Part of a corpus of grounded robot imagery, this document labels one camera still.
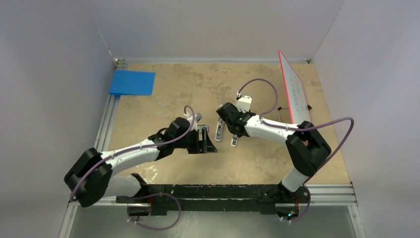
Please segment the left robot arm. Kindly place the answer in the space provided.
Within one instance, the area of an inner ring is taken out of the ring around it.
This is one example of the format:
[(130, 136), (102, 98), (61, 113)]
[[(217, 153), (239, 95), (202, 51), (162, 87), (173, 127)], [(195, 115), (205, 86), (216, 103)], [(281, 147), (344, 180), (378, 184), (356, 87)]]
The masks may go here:
[(121, 171), (170, 156), (176, 149), (188, 154), (216, 153), (206, 128), (193, 118), (176, 118), (140, 143), (113, 151), (85, 150), (64, 176), (71, 190), (70, 201), (89, 207), (105, 196), (109, 182)]

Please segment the white stapler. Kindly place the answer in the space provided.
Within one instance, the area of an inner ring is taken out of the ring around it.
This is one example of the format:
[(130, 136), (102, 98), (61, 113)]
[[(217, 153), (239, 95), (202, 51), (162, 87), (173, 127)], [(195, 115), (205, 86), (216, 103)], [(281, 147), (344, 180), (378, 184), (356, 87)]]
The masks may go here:
[(222, 118), (218, 118), (216, 133), (215, 133), (215, 141), (221, 141), (222, 134), (223, 134), (223, 120)]

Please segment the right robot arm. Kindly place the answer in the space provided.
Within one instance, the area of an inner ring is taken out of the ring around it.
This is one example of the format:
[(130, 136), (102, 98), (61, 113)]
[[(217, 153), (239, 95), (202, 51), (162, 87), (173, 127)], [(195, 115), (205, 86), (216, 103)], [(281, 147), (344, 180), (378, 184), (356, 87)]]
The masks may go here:
[(331, 154), (331, 148), (309, 121), (287, 124), (261, 118), (252, 112), (240, 112), (232, 103), (220, 106), (216, 113), (227, 129), (238, 137), (256, 137), (279, 143), (287, 148), (293, 167), (279, 183), (278, 195), (285, 202), (312, 178)]

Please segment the small white staple remover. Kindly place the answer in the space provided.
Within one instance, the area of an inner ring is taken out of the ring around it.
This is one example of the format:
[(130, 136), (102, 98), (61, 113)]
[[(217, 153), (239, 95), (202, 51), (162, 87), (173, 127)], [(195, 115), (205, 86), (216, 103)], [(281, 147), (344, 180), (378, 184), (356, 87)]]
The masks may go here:
[(237, 135), (233, 135), (232, 139), (231, 139), (231, 146), (232, 147), (236, 147), (238, 143), (238, 136)]

